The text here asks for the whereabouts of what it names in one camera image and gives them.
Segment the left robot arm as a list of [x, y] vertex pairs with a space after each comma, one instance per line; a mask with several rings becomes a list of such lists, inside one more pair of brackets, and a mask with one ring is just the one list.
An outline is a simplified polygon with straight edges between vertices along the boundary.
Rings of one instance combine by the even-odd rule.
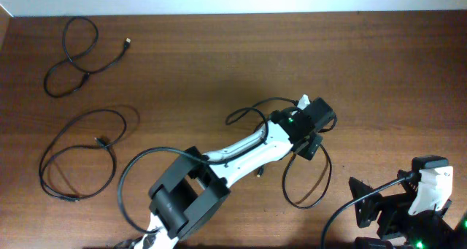
[[[132, 158], [117, 186], [123, 217], [142, 233], [128, 247], [174, 248], [210, 220], [230, 195], [231, 186], [244, 176], [289, 153], [312, 159], [322, 146], [321, 134], [334, 124], [336, 114], [308, 104], [276, 110], [262, 119], [251, 135], [221, 150], [201, 153], [196, 147], [154, 147]], [[144, 229], [126, 211], [123, 186], [136, 162], [153, 153], [174, 153], [177, 158], [148, 191], [150, 223]]]

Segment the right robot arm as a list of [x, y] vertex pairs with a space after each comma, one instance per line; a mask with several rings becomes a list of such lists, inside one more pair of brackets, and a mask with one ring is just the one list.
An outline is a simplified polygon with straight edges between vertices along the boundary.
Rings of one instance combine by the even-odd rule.
[[452, 228], [444, 215], [451, 205], [448, 200], [439, 211], [435, 209], [409, 214], [409, 208], [414, 201], [418, 184], [413, 180], [402, 183], [404, 192], [390, 196], [371, 195], [372, 187], [351, 177], [349, 186], [354, 199], [365, 197], [356, 203], [355, 214], [359, 228], [366, 228], [376, 221], [379, 228], [377, 237], [357, 237], [353, 243], [354, 249], [388, 249], [395, 246], [391, 239], [403, 237], [406, 239], [402, 248], [424, 249], [458, 249], [466, 247], [466, 215]]

